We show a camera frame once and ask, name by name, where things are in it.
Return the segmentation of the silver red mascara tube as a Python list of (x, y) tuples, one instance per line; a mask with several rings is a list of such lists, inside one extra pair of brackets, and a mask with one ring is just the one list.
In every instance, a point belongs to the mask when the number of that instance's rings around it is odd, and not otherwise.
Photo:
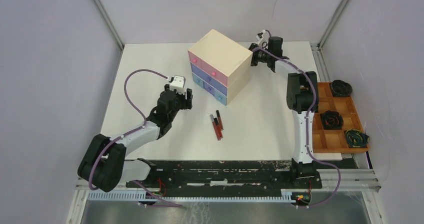
[(216, 134), (216, 137), (217, 137), (217, 140), (220, 140), (220, 135), (219, 135), (219, 132), (218, 132), (218, 127), (217, 127), (217, 125), (216, 125), (216, 123), (215, 123), (215, 119), (214, 119), (214, 117), (213, 117), (213, 115), (212, 114), (210, 114), (209, 115), (210, 116), (210, 119), (211, 119), (211, 122), (212, 122), (212, 125), (213, 125), (213, 129), (214, 129), (214, 131), (215, 131), (215, 134)]

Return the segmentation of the pastel wooden drawer chest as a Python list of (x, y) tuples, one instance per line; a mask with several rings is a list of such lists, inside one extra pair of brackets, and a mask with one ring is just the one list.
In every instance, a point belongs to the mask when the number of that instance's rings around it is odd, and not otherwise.
[(210, 30), (187, 53), (193, 81), (225, 106), (249, 82), (253, 52), (217, 30)]

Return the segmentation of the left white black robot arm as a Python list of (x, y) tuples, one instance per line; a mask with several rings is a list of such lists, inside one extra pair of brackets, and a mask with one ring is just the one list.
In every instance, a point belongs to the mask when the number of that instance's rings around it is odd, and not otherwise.
[(193, 91), (182, 93), (166, 84), (151, 110), (145, 125), (116, 137), (98, 134), (93, 137), (77, 169), (80, 178), (89, 182), (91, 190), (113, 190), (119, 183), (138, 180), (145, 187), (156, 184), (157, 173), (145, 160), (126, 160), (143, 145), (162, 138), (172, 127), (178, 111), (193, 107)]

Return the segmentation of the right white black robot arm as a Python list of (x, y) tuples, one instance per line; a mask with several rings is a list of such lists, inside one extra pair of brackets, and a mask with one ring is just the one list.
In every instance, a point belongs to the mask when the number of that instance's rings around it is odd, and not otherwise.
[(264, 36), (264, 33), (258, 34), (257, 41), (249, 47), (253, 52), (250, 65), (266, 63), (272, 72), (287, 74), (286, 103), (295, 124), (295, 149), (288, 179), (293, 187), (301, 188), (317, 172), (312, 149), (312, 124), (319, 103), (317, 74), (301, 70), (283, 55), (283, 38), (270, 36), (264, 41)]

